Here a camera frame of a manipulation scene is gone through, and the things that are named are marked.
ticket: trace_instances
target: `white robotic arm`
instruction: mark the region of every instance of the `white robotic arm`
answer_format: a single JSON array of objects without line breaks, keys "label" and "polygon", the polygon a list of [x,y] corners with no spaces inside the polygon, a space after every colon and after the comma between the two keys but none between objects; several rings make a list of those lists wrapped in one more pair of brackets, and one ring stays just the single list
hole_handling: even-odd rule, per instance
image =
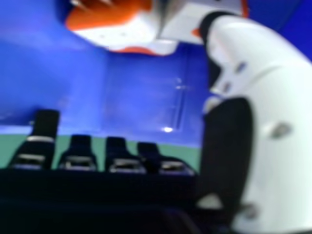
[{"label": "white robotic arm", "polygon": [[220,196],[242,234],[311,231],[311,62],[273,30],[231,14],[208,16],[201,34],[210,89],[223,102],[206,116],[199,206]]}]

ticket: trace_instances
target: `blue bin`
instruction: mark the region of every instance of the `blue bin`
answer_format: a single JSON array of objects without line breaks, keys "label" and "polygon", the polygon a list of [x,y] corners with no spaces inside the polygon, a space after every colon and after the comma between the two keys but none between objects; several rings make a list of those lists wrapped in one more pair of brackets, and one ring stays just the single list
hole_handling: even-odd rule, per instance
[{"label": "blue bin", "polygon": [[[282,26],[301,1],[249,2],[253,19],[287,36]],[[1,2],[0,134],[29,133],[35,111],[48,108],[61,111],[61,134],[197,147],[210,95],[204,48],[113,54],[66,30],[70,7],[68,0]]]}]

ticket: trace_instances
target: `blue plastic container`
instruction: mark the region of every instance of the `blue plastic container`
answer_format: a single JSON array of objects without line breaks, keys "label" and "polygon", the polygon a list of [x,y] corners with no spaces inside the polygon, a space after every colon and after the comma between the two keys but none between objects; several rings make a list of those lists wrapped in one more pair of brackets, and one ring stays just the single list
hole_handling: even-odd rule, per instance
[{"label": "blue plastic container", "polygon": [[[299,2],[250,0],[251,18],[287,37],[293,12],[312,5]],[[66,30],[66,0],[0,6],[0,134],[28,133],[34,112],[49,108],[62,113],[61,134],[200,144],[210,95],[202,46],[181,44],[168,57],[113,54]]]}]

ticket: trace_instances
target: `orange stripe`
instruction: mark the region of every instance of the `orange stripe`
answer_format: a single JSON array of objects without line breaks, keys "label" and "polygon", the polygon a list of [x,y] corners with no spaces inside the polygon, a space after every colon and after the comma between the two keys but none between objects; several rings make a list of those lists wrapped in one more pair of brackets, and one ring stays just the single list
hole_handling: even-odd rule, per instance
[{"label": "orange stripe", "polygon": [[99,0],[84,0],[86,9],[75,7],[66,21],[69,30],[122,25],[140,11],[151,11],[153,0],[114,0],[108,6]]},{"label": "orange stripe", "polygon": [[195,37],[200,37],[199,28],[194,29],[194,30],[192,31],[192,34],[193,34],[193,36],[195,36]]},{"label": "orange stripe", "polygon": [[117,53],[138,53],[138,54],[146,54],[146,55],[156,55],[156,56],[161,56],[160,54],[156,54],[150,49],[144,48],[144,47],[126,47],[121,50],[113,50],[113,52]]},{"label": "orange stripe", "polygon": [[242,16],[248,18],[249,17],[248,0],[241,1],[242,1]]}]

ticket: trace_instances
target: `orange and white object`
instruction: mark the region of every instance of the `orange and white object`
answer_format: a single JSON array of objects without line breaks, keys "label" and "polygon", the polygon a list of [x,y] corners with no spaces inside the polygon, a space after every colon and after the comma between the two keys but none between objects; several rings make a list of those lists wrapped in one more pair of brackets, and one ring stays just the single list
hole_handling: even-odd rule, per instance
[{"label": "orange and white object", "polygon": [[80,1],[67,18],[67,28],[95,45],[149,43],[159,34],[159,0]]},{"label": "orange and white object", "polygon": [[154,56],[166,56],[173,54],[178,45],[178,41],[159,39],[150,43],[110,46],[107,47],[107,49],[117,53],[138,53]]},{"label": "orange and white object", "polygon": [[226,11],[248,17],[247,0],[171,0],[166,9],[162,39],[202,44],[199,25],[209,13]]}]

